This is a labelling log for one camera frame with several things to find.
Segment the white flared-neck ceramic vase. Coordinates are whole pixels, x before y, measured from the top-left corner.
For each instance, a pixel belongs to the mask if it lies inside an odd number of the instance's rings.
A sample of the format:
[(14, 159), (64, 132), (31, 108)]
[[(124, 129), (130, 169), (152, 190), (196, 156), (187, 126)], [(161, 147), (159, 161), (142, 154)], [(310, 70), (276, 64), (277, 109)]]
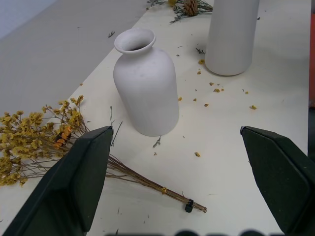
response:
[(142, 28), (126, 30), (114, 41), (122, 54), (113, 69), (116, 89), (134, 128), (150, 137), (169, 133), (179, 119), (175, 66), (155, 41), (155, 33)]

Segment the tall white cylindrical vase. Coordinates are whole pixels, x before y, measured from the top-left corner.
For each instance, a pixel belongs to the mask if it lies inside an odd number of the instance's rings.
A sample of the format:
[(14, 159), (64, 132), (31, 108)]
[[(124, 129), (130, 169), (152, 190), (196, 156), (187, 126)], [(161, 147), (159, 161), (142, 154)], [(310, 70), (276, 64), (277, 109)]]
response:
[(259, 0), (214, 0), (205, 65), (213, 73), (234, 76), (252, 63)]

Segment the yellow dried flower bunch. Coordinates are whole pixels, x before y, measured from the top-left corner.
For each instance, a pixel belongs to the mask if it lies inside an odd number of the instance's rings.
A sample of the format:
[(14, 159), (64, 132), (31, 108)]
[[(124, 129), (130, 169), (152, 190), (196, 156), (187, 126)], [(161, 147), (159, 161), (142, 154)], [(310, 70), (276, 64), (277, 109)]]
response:
[(83, 95), (45, 105), (41, 112), (5, 112), (0, 117), (0, 187), (43, 177), (49, 164), (62, 159), (89, 132), (81, 113)]

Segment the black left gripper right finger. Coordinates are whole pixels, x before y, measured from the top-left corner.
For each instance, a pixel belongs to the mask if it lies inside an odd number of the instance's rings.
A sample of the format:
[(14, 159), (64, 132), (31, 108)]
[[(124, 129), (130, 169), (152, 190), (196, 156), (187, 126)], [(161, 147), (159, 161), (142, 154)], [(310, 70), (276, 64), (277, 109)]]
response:
[(286, 235), (315, 235), (315, 162), (289, 138), (242, 126), (256, 185)]

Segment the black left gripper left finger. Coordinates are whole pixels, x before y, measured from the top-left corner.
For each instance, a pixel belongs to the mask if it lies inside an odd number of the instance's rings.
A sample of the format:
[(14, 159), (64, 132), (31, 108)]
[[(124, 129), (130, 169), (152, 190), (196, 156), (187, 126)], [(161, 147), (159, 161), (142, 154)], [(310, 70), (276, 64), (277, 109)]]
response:
[(2, 236), (86, 236), (106, 178), (111, 126), (89, 131), (40, 180)]

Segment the dried pinecone flower bunch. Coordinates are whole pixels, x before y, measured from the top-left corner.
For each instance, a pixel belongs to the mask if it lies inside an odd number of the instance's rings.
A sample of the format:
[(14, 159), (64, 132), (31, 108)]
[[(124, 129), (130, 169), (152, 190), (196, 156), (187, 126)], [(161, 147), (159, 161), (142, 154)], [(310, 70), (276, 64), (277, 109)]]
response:
[(150, 7), (167, 5), (172, 8), (175, 17), (170, 24), (200, 14), (212, 14), (213, 7), (205, 0), (146, 0)]

